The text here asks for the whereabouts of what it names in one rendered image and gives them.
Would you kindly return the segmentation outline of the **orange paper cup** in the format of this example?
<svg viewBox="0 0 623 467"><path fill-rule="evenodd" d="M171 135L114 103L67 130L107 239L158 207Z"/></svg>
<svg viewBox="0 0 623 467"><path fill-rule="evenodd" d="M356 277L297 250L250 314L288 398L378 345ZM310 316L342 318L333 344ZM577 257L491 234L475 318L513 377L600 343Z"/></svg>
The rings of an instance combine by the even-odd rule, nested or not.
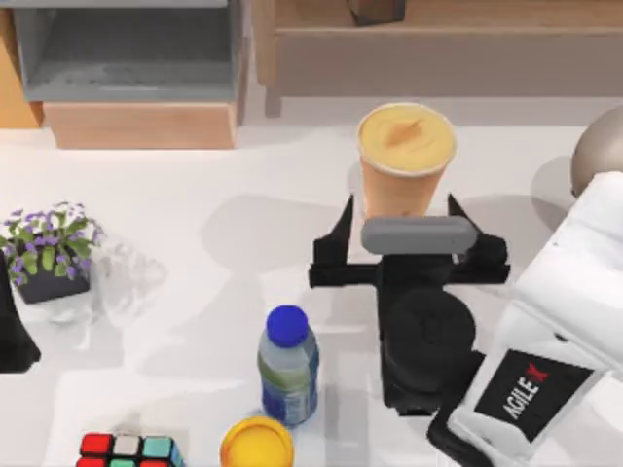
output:
<svg viewBox="0 0 623 467"><path fill-rule="evenodd" d="M390 103L359 123L357 144L367 218L421 217L457 152L452 123L418 103Z"/></svg>

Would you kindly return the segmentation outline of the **blue capped water bottle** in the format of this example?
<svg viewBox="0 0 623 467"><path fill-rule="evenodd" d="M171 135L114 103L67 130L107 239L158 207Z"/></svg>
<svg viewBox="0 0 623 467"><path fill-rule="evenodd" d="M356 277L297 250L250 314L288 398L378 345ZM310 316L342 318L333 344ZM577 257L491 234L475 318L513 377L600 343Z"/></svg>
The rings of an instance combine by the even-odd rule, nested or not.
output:
<svg viewBox="0 0 623 467"><path fill-rule="evenodd" d="M270 417L294 427L313 415L319 349L300 307L280 305L269 313L259 340L257 366L263 408Z"/></svg>

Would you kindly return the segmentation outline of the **beige round dome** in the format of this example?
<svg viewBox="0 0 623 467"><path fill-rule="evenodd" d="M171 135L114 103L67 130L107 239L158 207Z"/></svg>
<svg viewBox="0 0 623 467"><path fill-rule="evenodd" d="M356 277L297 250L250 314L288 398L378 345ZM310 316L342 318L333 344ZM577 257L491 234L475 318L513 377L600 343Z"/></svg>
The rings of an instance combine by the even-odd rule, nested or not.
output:
<svg viewBox="0 0 623 467"><path fill-rule="evenodd" d="M604 112L581 134L570 162L572 194L578 198L595 175L623 172L623 105Z"/></svg>

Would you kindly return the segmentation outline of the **wooden open shelf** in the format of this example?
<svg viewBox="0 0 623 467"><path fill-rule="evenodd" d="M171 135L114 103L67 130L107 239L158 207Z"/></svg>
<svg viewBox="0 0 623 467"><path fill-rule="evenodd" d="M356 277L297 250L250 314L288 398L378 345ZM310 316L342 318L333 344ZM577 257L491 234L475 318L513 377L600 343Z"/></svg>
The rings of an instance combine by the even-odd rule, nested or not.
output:
<svg viewBox="0 0 623 467"><path fill-rule="evenodd" d="M347 111L414 99L465 124L580 125L623 102L623 0L407 0L359 27L348 0L249 0L258 82Z"/></svg>

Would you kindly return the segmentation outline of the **yellow round cup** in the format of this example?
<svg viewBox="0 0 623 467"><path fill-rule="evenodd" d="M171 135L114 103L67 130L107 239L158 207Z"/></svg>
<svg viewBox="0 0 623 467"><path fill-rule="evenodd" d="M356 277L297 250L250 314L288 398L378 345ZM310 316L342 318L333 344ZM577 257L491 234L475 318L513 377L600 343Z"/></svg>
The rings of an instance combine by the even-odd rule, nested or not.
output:
<svg viewBox="0 0 623 467"><path fill-rule="evenodd" d="M221 467L293 467L290 432L267 416L251 416L232 426L220 447Z"/></svg>

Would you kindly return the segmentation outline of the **pale wooden drawer front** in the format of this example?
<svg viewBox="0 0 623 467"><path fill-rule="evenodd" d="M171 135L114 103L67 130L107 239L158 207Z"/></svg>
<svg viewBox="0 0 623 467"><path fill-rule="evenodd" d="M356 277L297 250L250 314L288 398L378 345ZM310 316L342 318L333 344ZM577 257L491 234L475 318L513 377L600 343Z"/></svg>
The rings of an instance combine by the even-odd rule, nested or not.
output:
<svg viewBox="0 0 623 467"><path fill-rule="evenodd" d="M210 150L236 146L234 102L46 102L60 149Z"/></svg>

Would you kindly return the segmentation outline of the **dark brown box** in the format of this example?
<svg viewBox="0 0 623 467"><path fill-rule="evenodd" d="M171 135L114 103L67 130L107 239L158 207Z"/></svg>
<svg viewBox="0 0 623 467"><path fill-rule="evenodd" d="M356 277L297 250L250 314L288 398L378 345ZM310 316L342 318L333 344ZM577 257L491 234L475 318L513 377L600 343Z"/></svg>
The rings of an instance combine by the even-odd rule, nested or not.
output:
<svg viewBox="0 0 623 467"><path fill-rule="evenodd" d="M400 22L405 17L406 0L347 0L358 27Z"/></svg>

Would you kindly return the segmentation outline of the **grey pierced drawer inside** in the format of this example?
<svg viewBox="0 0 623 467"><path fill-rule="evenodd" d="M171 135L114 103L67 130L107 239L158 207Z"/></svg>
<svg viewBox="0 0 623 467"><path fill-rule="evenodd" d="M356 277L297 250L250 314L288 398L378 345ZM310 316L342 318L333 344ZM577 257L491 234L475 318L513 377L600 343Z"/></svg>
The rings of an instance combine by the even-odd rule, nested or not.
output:
<svg viewBox="0 0 623 467"><path fill-rule="evenodd" d="M25 97L224 102L237 94L240 0L0 0Z"/></svg>

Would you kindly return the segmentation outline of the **purple flower plant pot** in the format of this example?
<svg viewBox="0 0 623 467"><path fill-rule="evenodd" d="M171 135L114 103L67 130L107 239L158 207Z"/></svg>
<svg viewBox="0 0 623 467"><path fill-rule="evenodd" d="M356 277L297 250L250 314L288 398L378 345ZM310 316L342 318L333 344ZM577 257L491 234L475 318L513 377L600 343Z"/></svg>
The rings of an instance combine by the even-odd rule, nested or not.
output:
<svg viewBox="0 0 623 467"><path fill-rule="evenodd" d="M10 281L28 305L88 292L92 252L103 238L103 229L80 202L17 209L0 219L0 252Z"/></svg>

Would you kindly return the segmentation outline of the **colourful puzzle cube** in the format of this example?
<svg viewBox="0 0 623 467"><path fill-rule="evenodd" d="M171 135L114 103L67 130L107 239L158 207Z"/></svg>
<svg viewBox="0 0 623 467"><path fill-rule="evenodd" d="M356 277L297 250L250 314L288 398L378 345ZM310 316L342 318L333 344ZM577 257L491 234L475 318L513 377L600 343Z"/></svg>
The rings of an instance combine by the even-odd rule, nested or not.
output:
<svg viewBox="0 0 623 467"><path fill-rule="evenodd" d="M187 467L169 436L87 433L75 467Z"/></svg>

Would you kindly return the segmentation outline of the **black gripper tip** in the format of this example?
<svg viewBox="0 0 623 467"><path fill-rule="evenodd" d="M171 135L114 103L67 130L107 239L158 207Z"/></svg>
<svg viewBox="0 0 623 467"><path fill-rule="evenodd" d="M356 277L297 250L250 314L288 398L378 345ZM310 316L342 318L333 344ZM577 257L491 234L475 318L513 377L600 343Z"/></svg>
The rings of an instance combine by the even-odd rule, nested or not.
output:
<svg viewBox="0 0 623 467"><path fill-rule="evenodd" d="M15 304L4 253L0 250L0 374L23 374L41 359Z"/></svg>

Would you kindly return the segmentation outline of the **wooden cupboard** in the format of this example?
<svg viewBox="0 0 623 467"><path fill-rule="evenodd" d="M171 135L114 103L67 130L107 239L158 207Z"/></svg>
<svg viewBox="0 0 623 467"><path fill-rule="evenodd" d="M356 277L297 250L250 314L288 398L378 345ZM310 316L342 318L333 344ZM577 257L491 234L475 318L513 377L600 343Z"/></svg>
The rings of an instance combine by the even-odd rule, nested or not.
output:
<svg viewBox="0 0 623 467"><path fill-rule="evenodd" d="M42 103L24 97L13 13L0 9L0 129L39 128L43 117Z"/></svg>

